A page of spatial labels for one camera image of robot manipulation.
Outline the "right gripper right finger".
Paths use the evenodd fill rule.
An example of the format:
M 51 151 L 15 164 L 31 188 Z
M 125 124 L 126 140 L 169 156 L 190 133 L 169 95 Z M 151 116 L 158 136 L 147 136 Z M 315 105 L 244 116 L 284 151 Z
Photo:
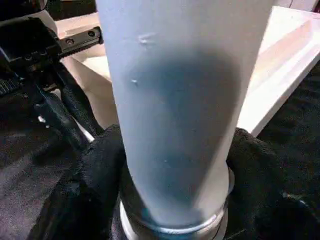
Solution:
M 237 128 L 227 157 L 234 174 L 226 240 L 318 240 L 317 190 L 285 180 L 280 158 L 264 141 Z

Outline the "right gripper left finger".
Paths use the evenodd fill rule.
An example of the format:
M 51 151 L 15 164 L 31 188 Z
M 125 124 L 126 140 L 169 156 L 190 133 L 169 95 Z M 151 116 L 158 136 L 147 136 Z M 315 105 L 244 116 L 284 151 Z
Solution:
M 57 182 L 32 227 L 32 239 L 108 240 L 124 163 L 121 130 L 112 125 Z

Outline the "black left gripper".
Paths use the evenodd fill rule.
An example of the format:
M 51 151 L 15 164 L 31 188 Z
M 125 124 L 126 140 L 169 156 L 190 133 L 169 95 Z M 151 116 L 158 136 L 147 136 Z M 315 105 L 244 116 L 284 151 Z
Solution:
M 58 131 L 73 149 L 84 150 L 89 140 L 74 118 L 93 137 L 101 134 L 103 128 L 94 116 L 87 95 L 61 65 L 61 59 L 102 43 L 102 30 L 98 26 L 59 38 L 38 17 L 2 25 L 1 105 L 19 94 L 35 97 L 33 107 L 44 123 Z M 62 101 L 51 93 L 56 89 L 61 91 Z

